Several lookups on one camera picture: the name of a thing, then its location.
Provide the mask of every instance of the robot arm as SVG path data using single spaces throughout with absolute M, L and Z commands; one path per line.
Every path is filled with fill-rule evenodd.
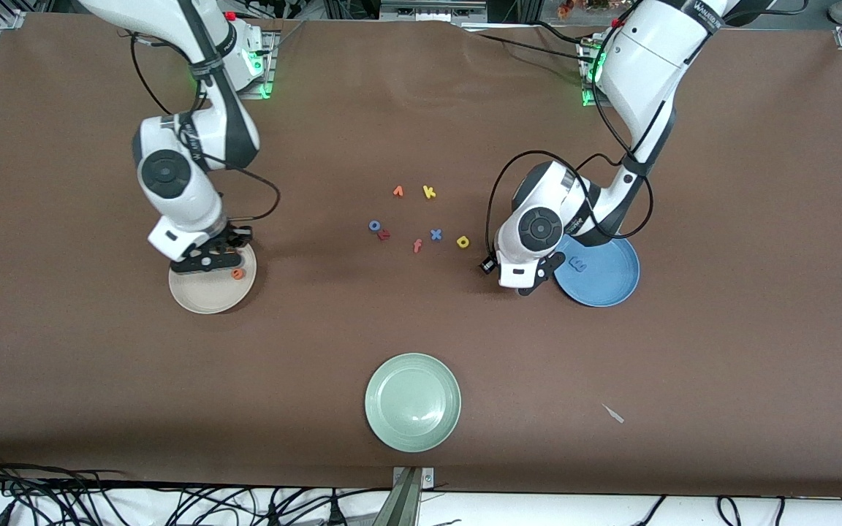
M 525 176 L 512 197 L 512 215 L 496 235 L 501 286 L 531 292 L 536 279 L 547 279 L 541 263 L 564 235 L 585 246 L 615 235 L 671 133 L 679 81 L 719 27 L 721 13 L 734 5 L 735 0 L 640 0 L 625 23 L 611 30 L 597 85 L 629 127 L 631 153 L 605 188 L 558 162 L 539 164 Z
M 228 224 L 223 202 L 207 177 L 208 171 L 226 166 L 247 167 L 259 149 L 255 124 L 238 100 L 211 36 L 217 33 L 229 39 L 230 24 L 215 0 L 83 0 L 83 4 L 110 23 L 177 47 L 210 100 L 204 110 L 145 119 L 134 135 L 138 183 L 162 214 L 149 242 L 175 262 L 175 272 L 237 266 L 236 256 L 211 259 L 208 254 L 221 251 L 205 246 L 227 240 L 230 246 L 242 246 L 251 237 L 251 231 L 237 234 Z M 200 256 L 206 264 L 191 260 L 177 265 Z

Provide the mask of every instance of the green plate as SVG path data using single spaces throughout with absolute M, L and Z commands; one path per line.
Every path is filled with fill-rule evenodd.
M 419 453 L 440 445 L 460 419 L 460 386 L 441 360 L 408 353 L 389 359 L 365 390 L 365 418 L 385 445 Z

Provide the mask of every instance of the blue plate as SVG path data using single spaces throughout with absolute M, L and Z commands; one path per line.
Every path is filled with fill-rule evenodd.
M 557 251 L 566 258 L 554 278 L 575 302 L 612 307 L 632 296 L 639 284 L 639 257 L 629 240 L 587 247 L 564 236 Z

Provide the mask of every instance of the brown table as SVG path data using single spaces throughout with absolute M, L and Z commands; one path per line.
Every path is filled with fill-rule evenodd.
M 263 143 L 251 169 L 284 200 L 255 224 L 253 293 L 220 316 L 178 307 L 145 242 L 157 213 L 129 141 L 159 111 L 127 45 L 70 15 L 30 15 L 0 41 L 0 457 L 155 480 L 384 486 L 392 466 L 424 465 L 450 489 L 842 495 L 831 34 L 708 43 L 632 240 L 641 283 L 595 310 L 477 269 L 511 156 L 618 153 L 574 63 L 444 23 L 309 23 L 281 48 L 272 99 L 246 104 Z M 180 59 L 138 53 L 186 109 Z M 540 161 L 502 184 L 497 226 Z M 230 213 L 270 205 L 243 176 L 213 179 Z M 430 229 L 444 242 L 412 253 Z M 463 393 L 455 433 L 418 455 L 380 443 L 362 407 L 372 370 L 406 352 L 444 360 Z

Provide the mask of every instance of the black circular joint cap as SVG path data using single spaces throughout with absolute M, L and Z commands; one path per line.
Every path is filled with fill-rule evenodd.
M 140 175 L 145 186 L 158 197 L 174 199 L 190 183 L 190 171 L 190 163 L 180 153 L 158 150 L 145 157 Z
M 547 207 L 534 207 L 518 222 L 518 239 L 531 252 L 541 252 L 558 244 L 564 227 L 561 217 Z

